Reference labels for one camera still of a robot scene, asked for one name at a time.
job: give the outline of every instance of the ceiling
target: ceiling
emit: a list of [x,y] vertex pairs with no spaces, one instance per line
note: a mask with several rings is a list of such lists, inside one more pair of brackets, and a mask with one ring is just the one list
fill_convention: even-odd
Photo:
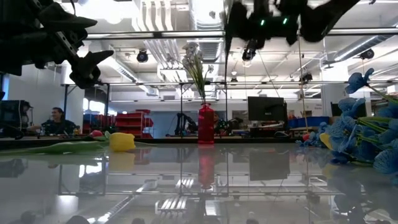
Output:
[[[137,32],[132,26],[132,21],[136,18],[142,18],[143,21],[148,22],[146,11],[148,2],[151,3],[150,12],[152,15],[152,23],[156,28],[155,15],[157,12],[156,4],[154,1],[142,0],[142,15],[140,15],[139,4],[140,0],[137,0],[138,11],[131,10],[130,1],[121,2],[118,6],[117,12],[111,14],[118,14],[120,16],[119,22],[113,24],[109,23],[107,15],[109,14],[109,2],[112,0],[104,0],[107,5],[92,9],[97,13],[89,13],[84,10],[84,7],[77,7],[76,14],[79,16],[93,16],[94,19],[98,20],[98,25],[88,29],[89,33],[108,33],[108,32]],[[165,2],[162,0],[159,4],[161,10],[165,11]],[[165,14],[161,15],[163,24],[166,25],[167,21],[171,22],[173,30],[198,30],[198,26],[195,25],[198,17],[203,14],[208,14],[211,9],[207,9],[206,5],[211,4],[214,6],[214,10],[223,12],[222,0],[201,0],[200,6],[196,3],[198,0],[191,1],[175,1],[170,2],[171,18],[167,20]],[[317,6],[323,1],[309,1],[309,5]],[[252,1],[243,1],[248,8],[252,8]],[[69,3],[62,3],[65,9],[71,11]],[[355,7],[348,11],[336,24],[335,28],[359,28],[359,27],[391,27],[392,24],[398,23],[397,12],[398,1],[382,1],[378,0],[374,5],[369,5],[368,1],[360,1]],[[236,72],[236,77],[239,82],[261,82],[271,80],[277,81],[290,81],[299,80],[300,67],[305,68],[304,72],[311,72],[314,80],[320,79],[321,60],[333,60],[333,54],[338,53],[340,50],[347,49],[350,45],[363,39],[361,36],[333,36],[326,37],[319,43],[308,43],[304,40],[294,43],[289,46],[286,41],[282,38],[273,38],[271,41],[267,41],[265,47],[257,53],[254,59],[251,61],[250,66],[243,66],[241,54],[245,43],[239,39],[233,39],[231,53],[229,55],[227,69],[224,69],[224,53],[218,52],[218,60],[216,64],[219,65],[219,69],[216,74],[212,77],[213,81],[224,80],[225,72],[227,74],[227,80],[231,79],[231,72]],[[198,41],[200,43],[214,42],[214,39],[177,39],[176,48],[179,49],[179,54],[184,55],[182,47],[190,41]],[[99,40],[103,49],[108,49],[111,46],[116,51],[116,60],[121,62],[125,68],[134,73],[134,76],[138,82],[169,82],[170,80],[161,80],[158,74],[158,61],[156,61],[152,52],[148,50],[149,59],[146,63],[139,63],[136,59],[139,49],[145,49],[146,44],[144,40]],[[396,64],[396,58],[398,58],[398,51],[394,50],[398,46],[398,38],[393,36],[380,44],[372,46],[371,48],[375,52],[375,56],[370,61],[364,61],[365,69],[373,67],[376,71],[384,70],[390,66]],[[348,66],[349,73],[363,72],[363,61],[360,59],[349,58],[344,61],[344,64]],[[115,69],[102,64],[99,66],[101,70],[101,79],[104,82],[120,83],[120,82],[131,82],[129,79],[123,77]],[[390,80],[395,79],[397,76],[396,69],[392,69],[382,75],[378,76],[377,79]],[[231,88],[273,88],[270,85],[240,85],[231,86]],[[174,91],[175,86],[168,86],[160,88],[161,91]],[[119,86],[113,88],[113,91],[142,91],[137,86]]]

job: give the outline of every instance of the person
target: person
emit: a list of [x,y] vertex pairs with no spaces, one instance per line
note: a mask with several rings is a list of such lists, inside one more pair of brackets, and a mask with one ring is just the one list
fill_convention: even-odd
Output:
[[35,131],[43,129],[46,135],[50,134],[67,134],[73,135],[73,130],[76,128],[75,123],[65,119],[65,113],[61,108],[54,107],[51,112],[52,120],[42,123],[41,126],[31,126],[28,131]]
[[214,112],[214,133],[219,134],[219,135],[226,135],[226,129],[228,127],[228,124],[226,121],[223,119],[220,119],[217,113]]

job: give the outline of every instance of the man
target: man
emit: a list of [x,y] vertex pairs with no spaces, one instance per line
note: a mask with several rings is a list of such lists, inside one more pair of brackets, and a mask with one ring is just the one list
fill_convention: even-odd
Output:
[[73,130],[76,128],[75,123],[65,119],[65,113],[61,108],[54,107],[51,112],[52,120],[42,123],[41,126],[31,126],[28,131],[35,131],[43,129],[46,135],[50,134],[67,134],[73,135]]

